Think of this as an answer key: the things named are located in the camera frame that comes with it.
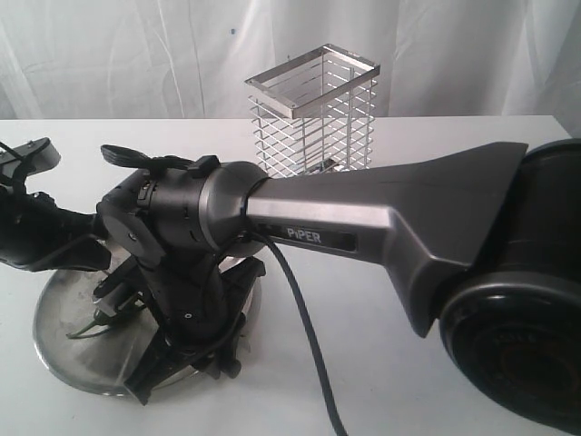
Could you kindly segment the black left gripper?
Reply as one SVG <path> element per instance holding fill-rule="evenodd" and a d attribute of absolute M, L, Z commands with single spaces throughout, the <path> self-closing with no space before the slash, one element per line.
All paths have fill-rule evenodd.
<path fill-rule="evenodd" d="M 110 251 L 95 239 L 108 236 L 99 213 L 60 208 L 46 193 L 1 188 L 3 264 L 31 272 L 106 270 Z"/>

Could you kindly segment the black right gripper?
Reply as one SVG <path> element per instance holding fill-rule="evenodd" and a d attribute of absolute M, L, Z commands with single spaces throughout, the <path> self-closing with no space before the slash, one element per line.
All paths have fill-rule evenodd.
<path fill-rule="evenodd" d="M 138 265 L 132 283 L 145 291 L 146 306 L 158 330 L 123 385 L 142 405 L 160 383 L 192 367 L 217 380 L 241 371 L 237 349 L 247 322 L 243 307 L 264 263 L 246 258 L 220 272 L 212 256 L 194 268 Z"/>

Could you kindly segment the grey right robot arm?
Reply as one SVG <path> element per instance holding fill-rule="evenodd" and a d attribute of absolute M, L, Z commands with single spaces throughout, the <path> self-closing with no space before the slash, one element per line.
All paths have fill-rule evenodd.
<path fill-rule="evenodd" d="M 382 266 L 489 399 L 580 432 L 580 142 L 496 142 L 420 163 L 271 178 L 248 162 L 105 145 L 131 174 L 98 203 L 120 278 L 158 323 L 126 379 L 141 403 L 192 366 L 236 376 L 241 309 L 283 244 Z"/>

